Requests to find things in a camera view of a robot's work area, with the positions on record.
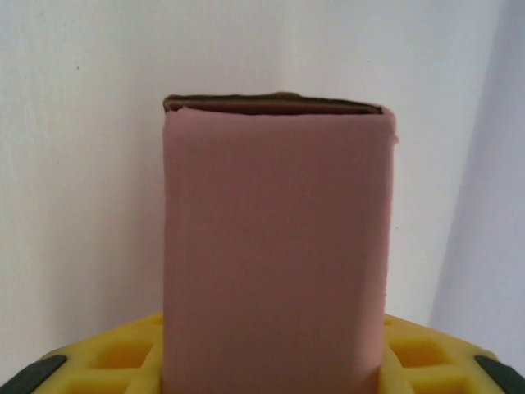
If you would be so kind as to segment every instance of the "pink box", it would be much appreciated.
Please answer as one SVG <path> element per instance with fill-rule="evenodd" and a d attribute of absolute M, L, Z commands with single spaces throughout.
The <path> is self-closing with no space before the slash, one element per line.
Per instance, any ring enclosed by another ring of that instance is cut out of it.
<path fill-rule="evenodd" d="M 164 394 L 376 394 L 392 113 L 295 94 L 164 106 Z"/>

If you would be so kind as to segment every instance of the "yellow grid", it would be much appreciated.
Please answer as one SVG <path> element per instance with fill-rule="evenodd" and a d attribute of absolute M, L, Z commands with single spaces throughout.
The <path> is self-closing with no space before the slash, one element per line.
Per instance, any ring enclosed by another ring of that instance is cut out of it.
<path fill-rule="evenodd" d="M 57 349 L 68 361 L 34 394 L 160 394 L 162 314 Z M 386 315 L 378 394 L 503 394 L 475 355 L 495 356 Z"/>

